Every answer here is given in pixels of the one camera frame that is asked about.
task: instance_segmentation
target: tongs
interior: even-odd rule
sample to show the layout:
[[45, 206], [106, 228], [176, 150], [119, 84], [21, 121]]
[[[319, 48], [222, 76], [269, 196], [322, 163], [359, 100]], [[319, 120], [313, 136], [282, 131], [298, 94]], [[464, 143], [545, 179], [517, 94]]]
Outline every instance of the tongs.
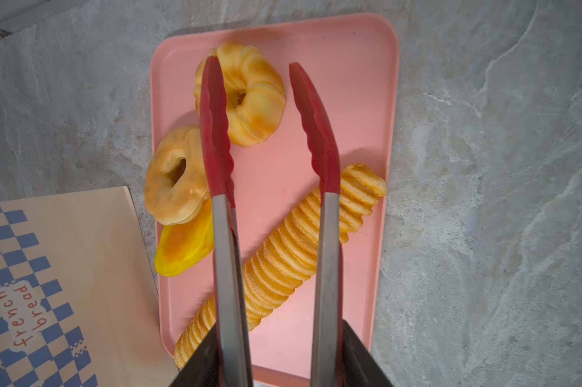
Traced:
[[[391, 385], [342, 320], [342, 249], [339, 240], [340, 157], [325, 107], [299, 63], [289, 65], [312, 168], [319, 175], [321, 219], [312, 333], [311, 386]], [[212, 197], [217, 322], [171, 386], [252, 386], [248, 323], [231, 179], [226, 93], [217, 57], [205, 62], [201, 141]]]

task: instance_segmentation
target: red silicone tong tip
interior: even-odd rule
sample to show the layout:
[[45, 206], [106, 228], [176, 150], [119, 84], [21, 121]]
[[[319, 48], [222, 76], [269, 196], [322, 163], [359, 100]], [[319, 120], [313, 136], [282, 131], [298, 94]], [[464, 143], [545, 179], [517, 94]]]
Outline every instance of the red silicone tong tip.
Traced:
[[203, 71], [201, 143], [211, 196], [225, 194], [231, 208], [234, 208], [234, 186], [231, 179], [233, 158], [230, 153], [231, 142], [228, 139], [226, 91], [220, 61], [216, 56], [207, 58]]
[[323, 197], [326, 192], [339, 194], [340, 157], [326, 109], [308, 74], [299, 63], [289, 64], [289, 74], [295, 105], [300, 111], [301, 123], [308, 136], [308, 149], [312, 153], [312, 169], [321, 178], [319, 183], [321, 196]]

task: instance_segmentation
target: donut hole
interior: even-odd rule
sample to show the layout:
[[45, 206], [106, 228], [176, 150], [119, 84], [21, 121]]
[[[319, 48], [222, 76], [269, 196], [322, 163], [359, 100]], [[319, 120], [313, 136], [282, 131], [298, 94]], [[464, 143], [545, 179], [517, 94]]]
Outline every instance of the donut hole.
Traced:
[[186, 158], [182, 157], [177, 159], [175, 165], [171, 168], [171, 171], [168, 172], [168, 179], [171, 181], [171, 187], [174, 187], [175, 184], [179, 181], [183, 173], [186, 171]]
[[246, 98], [246, 91], [240, 90], [237, 94], [237, 106], [240, 106], [243, 103], [244, 98]]

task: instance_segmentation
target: bread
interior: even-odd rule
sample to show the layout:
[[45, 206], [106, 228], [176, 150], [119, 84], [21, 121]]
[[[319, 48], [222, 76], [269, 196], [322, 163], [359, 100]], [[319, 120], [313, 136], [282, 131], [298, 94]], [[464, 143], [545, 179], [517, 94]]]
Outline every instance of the bread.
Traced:
[[212, 200], [207, 199], [192, 221], [164, 226], [155, 252], [155, 270], [165, 277], [179, 275], [212, 250]]
[[[363, 164], [346, 167], [340, 182], [340, 241], [362, 226], [362, 215], [383, 197], [386, 182]], [[313, 190], [271, 233], [256, 254], [243, 266], [248, 329], [278, 308], [317, 271], [321, 196]], [[179, 368], [186, 365], [215, 323], [215, 300], [209, 298], [183, 332], [174, 351]]]
[[[229, 138], [244, 147], [264, 142], [278, 129], [287, 103], [282, 78], [255, 46], [227, 42], [212, 54], [220, 60], [224, 76]], [[199, 114], [206, 60], [195, 75], [194, 97]]]
[[147, 211], [163, 225], [187, 223], [208, 197], [199, 127], [173, 129], [162, 139], [147, 168]]

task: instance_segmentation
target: paper bag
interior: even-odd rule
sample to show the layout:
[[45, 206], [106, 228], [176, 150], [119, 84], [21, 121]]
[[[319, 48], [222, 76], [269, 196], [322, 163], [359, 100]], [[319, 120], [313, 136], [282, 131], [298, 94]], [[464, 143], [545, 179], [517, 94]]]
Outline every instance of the paper bag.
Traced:
[[126, 187], [0, 203], [0, 387], [167, 386]]

